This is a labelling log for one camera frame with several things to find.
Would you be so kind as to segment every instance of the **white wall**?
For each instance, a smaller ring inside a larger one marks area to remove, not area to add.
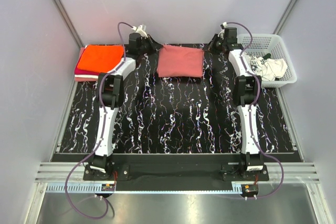
[[[304,156],[313,161],[336,220],[336,4],[299,0],[281,36],[298,75],[284,87]]]
[[[224,21],[272,33],[289,0],[62,0],[85,44],[118,43],[117,23],[147,31],[161,43],[209,42]],[[122,28],[125,39],[129,29]]]
[[[22,223],[47,161],[78,47],[52,0],[0,0],[0,216]]]

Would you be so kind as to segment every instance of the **plastic basket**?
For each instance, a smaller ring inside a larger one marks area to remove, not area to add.
[[[247,53],[259,57],[270,53],[272,59],[284,59],[288,66],[285,75],[278,81],[262,81],[261,86],[263,88],[280,88],[286,84],[296,82],[298,78],[282,38],[275,34],[252,34],[252,36],[253,42],[252,45],[246,49]],[[241,43],[244,47],[250,42],[249,34],[240,34],[237,38],[238,43]]]

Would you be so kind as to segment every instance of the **black marble tabletop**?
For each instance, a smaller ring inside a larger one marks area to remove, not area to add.
[[[114,152],[240,152],[240,118],[232,102],[235,74],[227,57],[206,52],[201,79],[158,78],[158,58],[158,53],[143,56],[125,80],[125,102],[112,139]],[[92,151],[99,113],[96,87],[96,82],[78,83],[60,153]],[[275,89],[262,89],[257,127],[264,151],[293,152]]]

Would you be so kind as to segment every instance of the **reflective gray floor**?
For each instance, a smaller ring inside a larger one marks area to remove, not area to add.
[[[261,194],[272,190],[270,185],[260,185]],[[88,197],[72,194],[73,202]],[[240,200],[232,195],[112,195],[109,197],[115,210],[102,220],[89,220],[73,210],[64,194],[47,193],[37,223],[317,223],[304,185],[283,185],[276,195],[260,200]],[[90,199],[78,205],[86,214],[98,216],[105,204]]]

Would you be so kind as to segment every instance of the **crumpled white cloth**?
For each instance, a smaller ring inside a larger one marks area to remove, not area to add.
[[[263,59],[255,55],[248,55],[244,53],[245,59],[252,71],[261,76],[263,81],[274,81],[275,78],[284,76],[288,66],[284,59]]]

